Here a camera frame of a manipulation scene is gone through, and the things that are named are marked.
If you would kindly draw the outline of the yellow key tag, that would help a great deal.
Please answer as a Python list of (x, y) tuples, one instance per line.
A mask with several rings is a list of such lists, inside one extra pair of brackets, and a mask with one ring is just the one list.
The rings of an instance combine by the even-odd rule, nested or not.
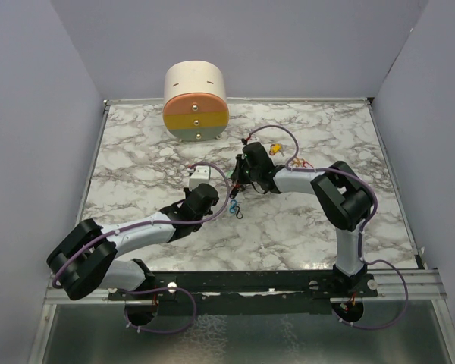
[(272, 143), (269, 149), (269, 155), (274, 156), (280, 154), (284, 156), (284, 148), (280, 143)]

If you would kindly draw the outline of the light blue S carabiner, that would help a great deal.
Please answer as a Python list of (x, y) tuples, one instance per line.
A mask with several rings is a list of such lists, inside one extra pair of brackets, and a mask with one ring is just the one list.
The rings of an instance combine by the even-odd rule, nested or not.
[(235, 199), (232, 199), (230, 201), (230, 208), (229, 208), (229, 212), (234, 214), (235, 212), (237, 211), (237, 201)]

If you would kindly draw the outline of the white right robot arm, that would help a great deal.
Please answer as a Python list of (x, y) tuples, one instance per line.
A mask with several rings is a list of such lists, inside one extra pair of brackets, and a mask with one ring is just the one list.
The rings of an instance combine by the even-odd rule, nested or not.
[(247, 186), (260, 193), (314, 195), (325, 217), (336, 229), (337, 258), (333, 267), (334, 290), (343, 297), (358, 291), (367, 272), (362, 258), (362, 231), (377, 206), (375, 194), (345, 162), (321, 171), (275, 165), (261, 143), (245, 143), (231, 174), (230, 198)]

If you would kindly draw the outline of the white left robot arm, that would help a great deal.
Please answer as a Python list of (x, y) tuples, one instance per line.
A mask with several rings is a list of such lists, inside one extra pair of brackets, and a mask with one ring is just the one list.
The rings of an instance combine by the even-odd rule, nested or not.
[(139, 221), (109, 227), (91, 218), (81, 221), (46, 259), (55, 275), (53, 286), (63, 289), (71, 300), (83, 299), (100, 287), (126, 289), (138, 300), (148, 297), (152, 280), (146, 266), (138, 260), (117, 262), (116, 258), (198, 231), (219, 201), (218, 192), (204, 183), (184, 192), (184, 200)]

